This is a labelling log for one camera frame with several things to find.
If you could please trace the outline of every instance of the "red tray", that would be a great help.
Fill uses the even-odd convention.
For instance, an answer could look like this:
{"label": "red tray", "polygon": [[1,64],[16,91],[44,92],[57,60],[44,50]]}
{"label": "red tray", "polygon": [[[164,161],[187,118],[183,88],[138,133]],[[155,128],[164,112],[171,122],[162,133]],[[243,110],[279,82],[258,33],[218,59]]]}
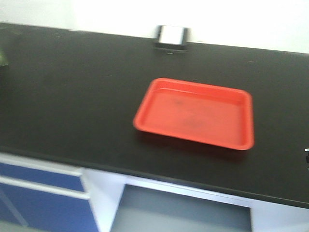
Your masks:
{"label": "red tray", "polygon": [[155,79],[133,124],[141,131],[237,150],[254,144],[251,95],[234,88]]}

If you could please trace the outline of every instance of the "cabinet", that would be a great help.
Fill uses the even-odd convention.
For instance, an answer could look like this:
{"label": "cabinet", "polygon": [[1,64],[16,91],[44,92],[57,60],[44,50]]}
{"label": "cabinet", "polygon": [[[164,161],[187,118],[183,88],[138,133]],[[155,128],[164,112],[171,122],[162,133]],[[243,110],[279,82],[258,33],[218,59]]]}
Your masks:
{"label": "cabinet", "polygon": [[[250,213],[253,232],[307,232],[309,229],[308,209],[0,153],[1,163],[0,220],[50,232],[110,232],[126,229],[129,231],[127,222],[131,223],[131,229],[141,228],[138,223],[143,223],[141,216],[146,217],[147,212],[145,210],[138,211],[139,205],[142,201],[144,205],[147,205],[149,199],[149,202],[152,202],[152,207],[156,208],[157,204],[162,204],[164,201],[160,197],[162,192],[199,199],[189,199],[188,202],[197,202],[197,207],[201,212],[205,209],[201,207],[205,203],[203,200],[229,204],[230,206],[226,208],[231,211],[237,209],[234,206],[240,206],[241,211],[245,212],[246,220],[244,222],[248,222],[248,212]],[[39,173],[46,175],[46,178],[34,176]],[[132,191],[134,188],[130,188],[130,186],[155,191],[151,192],[151,196],[144,193],[139,193],[139,196],[137,192]],[[124,192],[125,188],[131,189],[131,194],[128,195],[128,192]],[[163,206],[167,210],[176,212],[175,207],[178,207],[179,204],[174,203],[175,207],[170,207],[172,201],[173,199],[165,199]],[[128,204],[130,204],[131,213],[127,213]],[[183,208],[196,213],[197,211],[190,206],[192,204],[195,203],[187,203],[187,206]],[[219,221],[222,214],[218,213],[217,205],[222,204],[210,203],[210,205],[216,207]],[[215,210],[210,209],[208,212],[211,214]],[[133,225],[134,215],[137,225]],[[187,213],[186,217],[189,218],[191,215],[193,214]],[[201,215],[196,215],[194,220],[199,219]],[[226,220],[238,221],[238,218],[234,216],[236,215],[231,215]],[[155,223],[158,221],[154,218],[151,220]]]}

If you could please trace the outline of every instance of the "blue drawer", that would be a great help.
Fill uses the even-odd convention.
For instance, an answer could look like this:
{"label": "blue drawer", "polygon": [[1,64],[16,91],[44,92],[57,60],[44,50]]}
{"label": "blue drawer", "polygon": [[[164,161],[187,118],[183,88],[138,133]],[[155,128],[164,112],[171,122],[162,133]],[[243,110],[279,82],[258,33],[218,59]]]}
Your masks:
{"label": "blue drawer", "polygon": [[29,227],[50,232],[98,232],[89,201],[0,184]]}
{"label": "blue drawer", "polygon": [[11,204],[12,203],[8,199],[7,195],[0,188],[0,220],[8,221],[14,224],[20,224],[9,209],[9,207],[11,207]]}
{"label": "blue drawer", "polygon": [[0,163],[0,175],[36,183],[84,191],[80,177]]}

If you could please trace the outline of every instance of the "drawer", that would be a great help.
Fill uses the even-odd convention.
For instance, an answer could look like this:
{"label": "drawer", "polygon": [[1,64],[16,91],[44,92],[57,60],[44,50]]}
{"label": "drawer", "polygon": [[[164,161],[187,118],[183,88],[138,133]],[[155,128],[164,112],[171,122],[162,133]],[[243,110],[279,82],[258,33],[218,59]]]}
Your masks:
{"label": "drawer", "polygon": [[0,189],[28,227],[50,232],[98,232],[87,195],[77,198],[1,183]]}
{"label": "drawer", "polygon": [[80,176],[54,173],[7,163],[0,163],[0,175],[76,191],[84,191]]}
{"label": "drawer", "polygon": [[251,232],[250,208],[125,187],[111,232]]}
{"label": "drawer", "polygon": [[17,220],[16,215],[13,214],[14,212],[15,207],[0,187],[0,220],[21,225]]}

